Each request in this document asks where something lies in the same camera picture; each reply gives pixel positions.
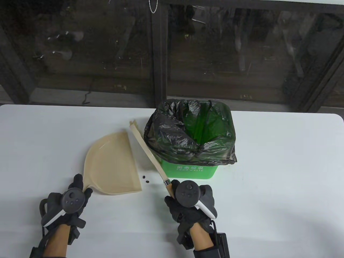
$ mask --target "glass window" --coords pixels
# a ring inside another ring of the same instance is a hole
[[[37,88],[153,95],[145,4],[8,0],[0,19]]]
[[[344,108],[344,85],[337,84],[323,103],[323,106]]]
[[[289,104],[343,35],[342,14],[170,5],[167,92]]]

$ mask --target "black garbage bag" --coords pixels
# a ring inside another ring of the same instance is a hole
[[[234,164],[235,130],[230,109],[218,101],[168,99],[144,129],[144,141],[174,164]]]

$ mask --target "black strap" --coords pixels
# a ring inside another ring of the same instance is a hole
[[[44,228],[42,228],[43,232],[43,237],[42,240],[40,241],[38,247],[33,247],[30,253],[30,258],[41,258],[43,257],[43,253],[45,250],[45,246],[48,242],[48,240],[55,234],[57,230],[57,227],[48,231],[46,235],[44,235]]]
[[[192,249],[194,247],[189,231],[192,226],[193,225],[183,222],[178,226],[177,242],[180,245],[183,245],[186,250]]]
[[[194,251],[194,256],[195,258],[221,258],[217,246],[213,246],[201,251]]]
[[[75,239],[78,239],[80,236],[80,232],[76,226],[71,226],[71,230],[69,231],[68,237],[68,245],[71,245]]]

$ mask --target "wrist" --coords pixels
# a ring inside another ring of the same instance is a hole
[[[66,224],[58,226],[54,235],[48,240],[43,257],[66,257],[70,227]]]
[[[208,249],[214,246],[209,234],[201,227],[199,223],[195,223],[190,228],[190,236],[192,238],[195,251]]]

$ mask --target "trash can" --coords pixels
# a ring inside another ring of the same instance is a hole
[[[230,109],[219,101],[168,99],[150,117],[144,141],[172,178],[211,178],[234,164],[235,130]]]

